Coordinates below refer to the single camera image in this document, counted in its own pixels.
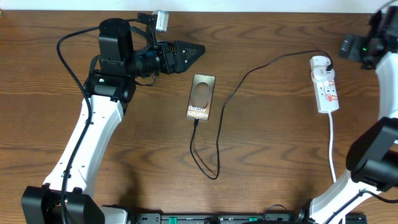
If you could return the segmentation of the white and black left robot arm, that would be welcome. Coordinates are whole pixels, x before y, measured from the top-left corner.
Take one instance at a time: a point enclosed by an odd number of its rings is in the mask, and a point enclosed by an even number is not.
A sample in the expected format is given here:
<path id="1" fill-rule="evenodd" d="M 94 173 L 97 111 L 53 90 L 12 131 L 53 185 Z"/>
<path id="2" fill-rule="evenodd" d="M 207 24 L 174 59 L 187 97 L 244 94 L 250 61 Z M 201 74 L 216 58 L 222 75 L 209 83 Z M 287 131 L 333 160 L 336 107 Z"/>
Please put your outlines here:
<path id="1" fill-rule="evenodd" d="M 200 44 L 157 40 L 167 28 L 164 12 L 135 19 L 110 18 L 99 31 L 100 53 L 90 64 L 80 116 L 53 171 L 40 187 L 21 198 L 27 223 L 133 223 L 133 213 L 117 205 L 98 206 L 95 181 L 109 140 L 132 100 L 138 78 L 186 72 L 204 53 Z"/>

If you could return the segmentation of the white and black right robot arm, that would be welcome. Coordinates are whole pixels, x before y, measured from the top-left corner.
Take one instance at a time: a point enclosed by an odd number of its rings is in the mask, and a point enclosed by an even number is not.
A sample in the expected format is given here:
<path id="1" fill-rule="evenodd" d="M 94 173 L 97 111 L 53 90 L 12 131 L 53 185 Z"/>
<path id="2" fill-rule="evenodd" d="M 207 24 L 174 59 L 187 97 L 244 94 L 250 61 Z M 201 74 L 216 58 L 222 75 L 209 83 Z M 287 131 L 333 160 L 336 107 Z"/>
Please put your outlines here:
<path id="1" fill-rule="evenodd" d="M 369 19 L 367 35 L 346 35 L 340 58 L 374 70 L 379 81 L 379 118 L 350 147 L 344 174 L 298 214 L 297 223 L 339 223 L 350 211 L 397 187 L 397 6 L 382 6 Z"/>

